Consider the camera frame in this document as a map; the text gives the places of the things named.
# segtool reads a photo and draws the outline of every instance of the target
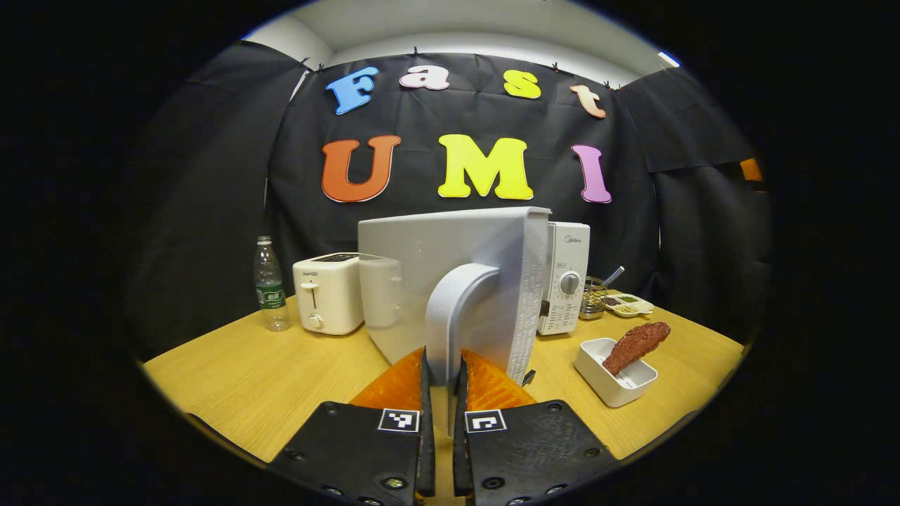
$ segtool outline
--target toaster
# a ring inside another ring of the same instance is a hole
[[[363,322],[359,254],[331,253],[293,265],[300,323],[306,330],[343,336]]]

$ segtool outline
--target foam letter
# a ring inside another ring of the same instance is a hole
[[[337,110],[335,114],[340,115],[347,111],[353,111],[356,107],[372,100],[369,95],[363,95],[360,91],[372,91],[375,88],[375,82],[368,76],[378,74],[375,67],[366,67],[357,70],[353,74],[343,76],[337,81],[325,86],[325,89],[335,92],[337,98]]]
[[[591,93],[590,89],[588,89],[585,85],[575,85],[569,86],[573,92],[578,94],[578,100],[581,102],[581,107],[584,107],[584,110],[588,112],[591,116],[597,116],[600,119],[607,117],[607,112],[603,109],[598,109],[597,105],[594,103],[600,101],[600,97],[596,93]]]
[[[575,145],[572,151],[578,153],[581,160],[581,173],[584,175],[584,191],[581,198],[587,202],[609,203],[613,196],[603,184],[603,172],[600,169],[600,150],[591,146]]]
[[[537,87],[537,77],[530,72],[521,70],[507,70],[503,73],[506,83],[503,88],[513,96],[524,98],[537,98],[541,96],[541,88]]]
[[[410,74],[400,78],[401,86],[406,86],[407,88],[421,88],[424,86],[429,90],[442,90],[450,86],[450,83],[447,82],[447,76],[450,75],[450,72],[443,67],[419,65],[410,68],[407,72],[410,72]]]
[[[528,148],[519,139],[497,139],[490,155],[484,153],[468,135],[442,135],[437,140],[447,148],[446,181],[437,188],[442,197],[467,197],[472,189],[465,183],[464,174],[469,175],[479,195],[487,196],[497,174],[500,183],[494,194],[501,199],[530,200],[535,192],[528,187],[525,179],[525,159],[523,153]]]
[[[375,198],[384,191],[391,180],[393,147],[400,144],[396,135],[379,135],[369,139],[374,149],[372,175],[362,184],[347,180],[350,168],[350,153],[359,147],[357,140],[335,140],[322,148],[325,153],[325,168],[322,169],[322,191],[329,199],[337,202],[363,202]]]

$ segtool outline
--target white container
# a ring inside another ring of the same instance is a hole
[[[609,357],[615,339],[601,338],[584,341],[575,359],[575,368],[584,376],[594,392],[600,396],[610,408],[628,404],[644,394],[644,390],[659,375],[656,369],[638,360],[613,376],[603,367],[603,361]]]

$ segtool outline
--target plastic bottle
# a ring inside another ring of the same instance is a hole
[[[256,238],[256,258],[253,262],[256,274],[256,298],[265,319],[265,327],[273,331],[287,330],[291,318],[284,302],[284,286],[278,258],[272,251],[272,238]]]

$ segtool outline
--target toaster knob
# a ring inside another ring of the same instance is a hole
[[[322,321],[322,317],[318,314],[310,316],[309,322],[313,329],[321,329],[325,325],[325,322]]]

